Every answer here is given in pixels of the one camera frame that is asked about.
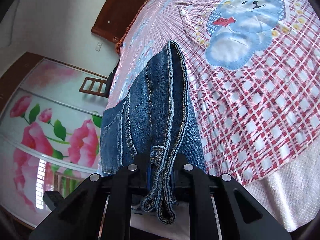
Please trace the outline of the floral sliding wardrobe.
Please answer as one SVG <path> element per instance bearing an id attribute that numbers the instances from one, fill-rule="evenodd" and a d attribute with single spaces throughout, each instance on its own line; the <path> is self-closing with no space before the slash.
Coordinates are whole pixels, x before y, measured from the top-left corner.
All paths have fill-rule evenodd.
<path id="1" fill-rule="evenodd" d="M 107 98 L 80 93 L 100 75 L 26 52 L 1 76 L 1 207 L 35 228 L 48 215 L 46 191 L 64 197 L 100 159 Z"/>

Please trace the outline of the pink checkered bed sheet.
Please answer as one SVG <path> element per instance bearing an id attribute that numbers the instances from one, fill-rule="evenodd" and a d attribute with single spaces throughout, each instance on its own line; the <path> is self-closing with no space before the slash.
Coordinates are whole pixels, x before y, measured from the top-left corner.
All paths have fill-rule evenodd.
<path id="1" fill-rule="evenodd" d="M 232 174 L 292 232 L 319 211 L 319 17 L 309 0 L 149 0 L 108 107 L 176 41 L 206 170 Z"/>

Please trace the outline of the wooden chair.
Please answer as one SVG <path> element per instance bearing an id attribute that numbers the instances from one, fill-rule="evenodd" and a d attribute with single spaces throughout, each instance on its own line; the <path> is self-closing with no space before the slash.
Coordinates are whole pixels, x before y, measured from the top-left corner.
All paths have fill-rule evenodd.
<path id="1" fill-rule="evenodd" d="M 85 77 L 79 92 L 89 95 L 108 98 L 110 95 L 111 85 L 114 80 L 119 64 L 110 72 L 107 79 L 97 79 L 95 77 Z"/>

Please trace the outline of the blue denim jeans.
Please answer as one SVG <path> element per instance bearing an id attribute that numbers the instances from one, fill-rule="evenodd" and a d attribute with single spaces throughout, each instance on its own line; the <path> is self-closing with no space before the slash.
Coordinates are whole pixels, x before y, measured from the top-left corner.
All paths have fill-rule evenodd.
<path id="1" fill-rule="evenodd" d="M 169 181 L 178 154 L 204 170 L 184 56 L 179 45 L 169 41 L 149 59 L 123 100 L 104 111 L 101 171 L 109 176 L 133 163 L 136 155 L 147 157 L 148 194 L 141 207 L 169 225 L 176 217 Z"/>

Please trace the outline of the dark wooden headboard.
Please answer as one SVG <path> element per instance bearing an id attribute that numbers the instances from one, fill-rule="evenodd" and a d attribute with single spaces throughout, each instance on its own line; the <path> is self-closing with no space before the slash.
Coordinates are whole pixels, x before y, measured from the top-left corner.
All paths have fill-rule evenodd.
<path id="1" fill-rule="evenodd" d="M 91 33 L 116 44 L 145 0 L 106 0 Z"/>

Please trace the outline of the white wall switch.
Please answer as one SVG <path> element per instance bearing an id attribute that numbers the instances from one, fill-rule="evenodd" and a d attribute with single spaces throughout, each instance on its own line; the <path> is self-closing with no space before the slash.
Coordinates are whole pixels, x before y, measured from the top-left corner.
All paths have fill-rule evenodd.
<path id="1" fill-rule="evenodd" d="M 95 51 L 100 51 L 103 43 L 101 41 L 97 42 L 97 45 L 95 46 Z"/>

